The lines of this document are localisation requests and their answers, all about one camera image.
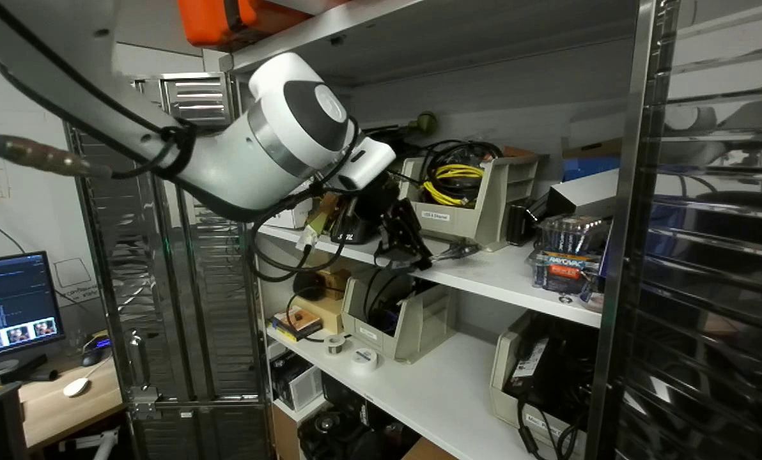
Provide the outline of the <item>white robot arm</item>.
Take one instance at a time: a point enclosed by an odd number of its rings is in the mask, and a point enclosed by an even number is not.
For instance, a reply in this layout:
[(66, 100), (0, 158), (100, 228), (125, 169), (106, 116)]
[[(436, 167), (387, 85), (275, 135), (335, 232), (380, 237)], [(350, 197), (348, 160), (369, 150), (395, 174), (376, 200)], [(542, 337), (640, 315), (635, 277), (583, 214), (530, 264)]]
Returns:
[(396, 160), (295, 50), (250, 75), (254, 103), (225, 127), (202, 130), (157, 107), (115, 72), (119, 3), (0, 0), (0, 75), (140, 171), (238, 223), (317, 192), (364, 192)]

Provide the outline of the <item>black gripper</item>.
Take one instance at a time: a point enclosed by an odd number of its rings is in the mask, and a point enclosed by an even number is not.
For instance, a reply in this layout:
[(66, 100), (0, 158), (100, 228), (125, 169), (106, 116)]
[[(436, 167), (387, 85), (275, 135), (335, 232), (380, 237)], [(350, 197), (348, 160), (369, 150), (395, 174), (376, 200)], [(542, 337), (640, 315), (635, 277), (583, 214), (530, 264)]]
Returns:
[(344, 246), (376, 242), (373, 257), (392, 266), (432, 264), (415, 206), (399, 197), (399, 183), (389, 176), (344, 200), (331, 240)]

